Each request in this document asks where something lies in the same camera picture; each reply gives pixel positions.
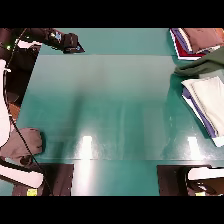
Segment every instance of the glossy table surface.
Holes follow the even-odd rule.
[[[60,30],[86,52],[42,46],[18,126],[42,131],[39,162],[74,163],[72,195],[159,195],[158,164],[224,165],[181,97],[167,28]]]

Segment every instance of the green table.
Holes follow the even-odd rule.
[[[18,126],[43,132],[39,162],[74,163],[72,195],[159,195],[158,164],[224,165],[181,98],[168,29],[60,30],[86,52],[42,46]]]

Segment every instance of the purple cloth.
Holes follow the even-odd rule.
[[[189,51],[186,41],[184,40],[183,36],[181,35],[180,31],[178,30],[178,28],[171,28],[173,34],[175,35],[175,37],[177,38],[177,40],[179,41],[181,47],[188,53],[188,54],[193,54],[192,51]]]
[[[191,102],[194,104],[195,109],[197,110],[198,114],[200,115],[205,128],[208,132],[208,134],[212,137],[215,138],[215,131],[213,129],[213,127],[211,126],[210,122],[206,119],[205,115],[202,113],[202,111],[200,110],[200,108],[198,107],[197,103],[194,101],[194,98],[191,96],[190,92],[188,91],[188,89],[186,87],[183,88],[183,96],[185,96],[187,99],[190,99]]]

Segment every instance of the teal tabletop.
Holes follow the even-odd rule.
[[[41,130],[39,162],[74,164],[72,195],[159,195],[158,164],[224,165],[181,97],[167,28],[59,30],[86,52],[42,46],[18,126]]]

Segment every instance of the black cable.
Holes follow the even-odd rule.
[[[10,57],[10,59],[9,59],[9,62],[8,62],[7,65],[6,65],[6,69],[9,68],[9,65],[10,65],[10,63],[11,63],[11,61],[12,61],[12,58],[13,58],[15,49],[16,49],[16,47],[17,47],[17,45],[18,45],[20,39],[22,38],[23,34],[26,32],[26,30],[27,30],[27,28],[24,28],[23,32],[20,34],[19,38],[18,38],[17,41],[15,42],[15,45],[14,45],[13,50],[12,50],[11,57]],[[32,159],[33,159],[33,160],[35,161],[35,163],[37,164],[37,166],[38,166],[40,172],[43,174],[44,181],[45,181],[45,183],[47,184],[47,187],[48,187],[48,189],[49,189],[49,191],[50,191],[50,194],[51,194],[52,196],[54,196],[54,194],[53,194],[53,192],[52,192],[52,190],[51,190],[51,187],[50,187],[50,185],[49,185],[49,183],[48,183],[48,181],[47,181],[47,178],[46,178],[44,169],[41,168],[40,164],[37,162],[37,160],[36,160],[35,157],[33,156],[32,152],[31,152],[30,149],[29,149],[29,146],[28,146],[27,143],[26,143],[26,140],[25,140],[24,137],[22,136],[21,132],[19,131],[18,127],[16,126],[16,123],[14,122],[14,120],[13,120],[13,118],[12,118],[12,116],[11,116],[11,112],[10,112],[10,108],[9,108],[9,103],[8,103],[7,96],[6,96],[6,74],[7,74],[7,70],[4,71],[4,76],[3,76],[3,83],[4,83],[4,89],[3,89],[4,92],[3,92],[3,94],[4,94],[5,101],[6,101],[6,105],[7,105],[7,107],[8,107],[8,112],[9,112],[9,114],[10,114],[10,116],[9,116],[9,117],[10,117],[10,120],[11,120],[11,122],[12,122],[14,128],[16,129],[17,133],[19,134],[20,138],[22,139],[22,141],[23,141],[23,143],[24,143],[24,145],[25,145],[27,151],[30,153]]]

